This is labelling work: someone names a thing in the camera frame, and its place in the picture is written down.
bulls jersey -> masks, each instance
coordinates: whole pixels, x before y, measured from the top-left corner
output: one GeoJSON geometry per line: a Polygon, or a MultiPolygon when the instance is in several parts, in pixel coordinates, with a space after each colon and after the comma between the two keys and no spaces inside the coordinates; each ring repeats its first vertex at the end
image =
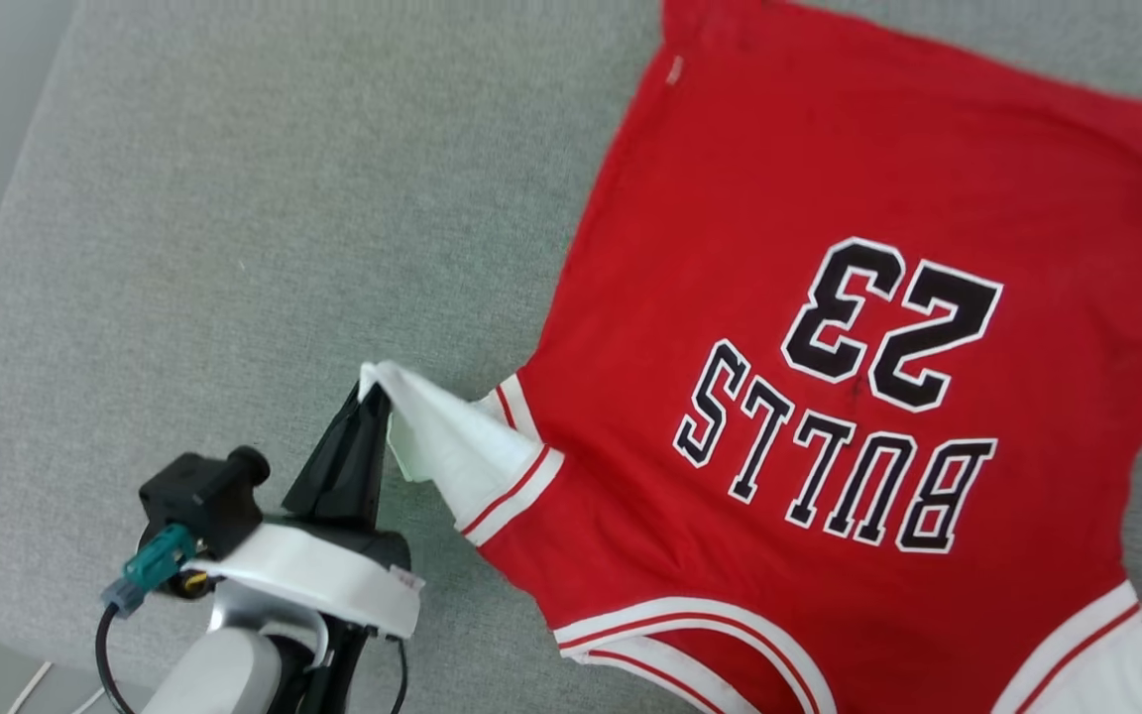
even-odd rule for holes
{"type": "Polygon", "coordinates": [[[530,361],[391,440],[562,653],[711,713],[1142,713],[1142,104],[670,3],[530,361]]]}

jersey number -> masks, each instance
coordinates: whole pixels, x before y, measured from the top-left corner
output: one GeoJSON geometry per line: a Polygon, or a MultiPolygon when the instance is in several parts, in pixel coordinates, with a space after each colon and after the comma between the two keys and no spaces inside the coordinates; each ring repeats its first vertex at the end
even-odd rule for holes
{"type": "MultiPolygon", "coordinates": [[[[783,342],[783,358],[793,369],[839,383],[856,375],[867,354],[867,344],[847,335],[834,343],[820,339],[822,330],[853,329],[866,298],[847,292],[849,279],[862,275],[867,290],[882,299],[892,299],[906,276],[906,259],[888,244],[851,238],[826,252],[801,308],[783,342]]],[[[894,329],[884,335],[870,363],[870,392],[902,410],[934,410],[946,398],[950,376],[923,369],[919,376],[902,371],[907,362],[927,358],[983,337],[989,316],[1003,286],[955,267],[930,260],[920,262],[906,289],[902,304],[928,320],[894,329]]]]}

red fabric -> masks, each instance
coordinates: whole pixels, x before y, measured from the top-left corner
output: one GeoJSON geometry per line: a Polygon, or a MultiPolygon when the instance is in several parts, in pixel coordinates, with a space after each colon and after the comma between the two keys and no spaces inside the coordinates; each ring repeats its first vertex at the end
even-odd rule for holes
{"type": "MultiPolygon", "coordinates": [[[[568,465],[482,553],[552,627],[714,597],[796,639],[843,713],[988,711],[1044,636],[1124,579],[1142,444],[1142,104],[789,3],[669,3],[665,30],[520,371],[568,465]],[[860,315],[817,339],[868,353],[830,384],[781,345],[825,254],[851,236],[900,250],[906,275],[893,299],[849,281],[860,315]],[[911,412],[871,394],[868,371],[885,334],[928,319],[902,305],[922,260],[1003,292],[982,338],[903,367],[951,376],[939,407],[911,412]],[[721,392],[708,465],[674,447],[719,339],[751,363],[747,380],[794,403],[749,505],[726,492],[762,417],[721,392]],[[793,442],[805,410],[856,425],[810,528],[785,520],[817,454],[793,442]],[[869,545],[822,524],[875,431],[917,450],[869,545]],[[928,456],[956,439],[997,450],[951,551],[902,552],[928,456]]],[[[798,711],[741,642],[658,639],[758,709],[798,711]]]]}

white cable on floor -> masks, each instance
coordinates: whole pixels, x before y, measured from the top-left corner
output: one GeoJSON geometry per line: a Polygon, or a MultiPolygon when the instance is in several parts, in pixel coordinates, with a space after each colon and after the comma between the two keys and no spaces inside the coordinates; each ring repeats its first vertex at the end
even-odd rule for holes
{"type": "Polygon", "coordinates": [[[24,703],[26,701],[26,699],[29,699],[29,696],[32,695],[33,690],[38,688],[38,682],[41,682],[41,679],[46,677],[49,671],[50,671],[50,661],[43,661],[43,664],[41,664],[41,667],[38,667],[37,673],[34,673],[33,677],[29,680],[29,683],[26,683],[23,690],[19,690],[17,700],[13,703],[11,709],[8,709],[8,714],[18,714],[19,708],[24,706],[24,703]]]}
{"type": "Polygon", "coordinates": [[[87,709],[90,709],[91,706],[95,706],[95,703],[100,699],[104,699],[104,688],[95,690],[95,695],[91,695],[90,699],[87,699],[87,704],[79,706],[75,711],[73,711],[73,714],[87,714],[87,709]]]}

cable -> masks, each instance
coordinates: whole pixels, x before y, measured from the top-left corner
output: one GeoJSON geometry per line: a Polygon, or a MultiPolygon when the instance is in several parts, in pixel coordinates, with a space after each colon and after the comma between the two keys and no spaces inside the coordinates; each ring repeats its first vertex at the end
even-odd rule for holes
{"type": "Polygon", "coordinates": [[[22,708],[26,699],[29,699],[29,696],[32,695],[33,690],[38,688],[38,682],[41,682],[41,679],[46,677],[49,671],[50,671],[50,661],[43,661],[43,664],[41,664],[41,667],[38,667],[37,673],[33,673],[33,677],[29,680],[29,683],[26,683],[23,690],[19,690],[17,700],[11,703],[11,709],[8,709],[8,714],[18,713],[19,708],[22,708]]]}
{"type": "Polygon", "coordinates": [[[99,618],[99,627],[95,629],[95,671],[99,673],[99,683],[104,687],[104,695],[108,696],[113,711],[116,714],[135,714],[131,706],[122,699],[122,692],[116,690],[113,671],[108,668],[108,625],[113,624],[116,613],[118,605],[108,605],[104,609],[103,618],[99,618]]]}
{"type": "Polygon", "coordinates": [[[403,669],[403,675],[400,677],[400,695],[394,698],[394,707],[391,709],[391,714],[400,714],[400,709],[403,709],[403,697],[408,696],[409,692],[409,656],[407,651],[403,651],[403,641],[397,641],[400,647],[400,669],[403,669]]]}
{"type": "Polygon", "coordinates": [[[95,690],[95,695],[90,696],[90,699],[87,699],[86,701],[82,703],[81,706],[79,706],[75,711],[73,711],[73,714],[87,714],[87,709],[90,709],[91,706],[95,706],[95,703],[103,699],[103,697],[104,697],[104,688],[98,688],[98,690],[95,690]]]}

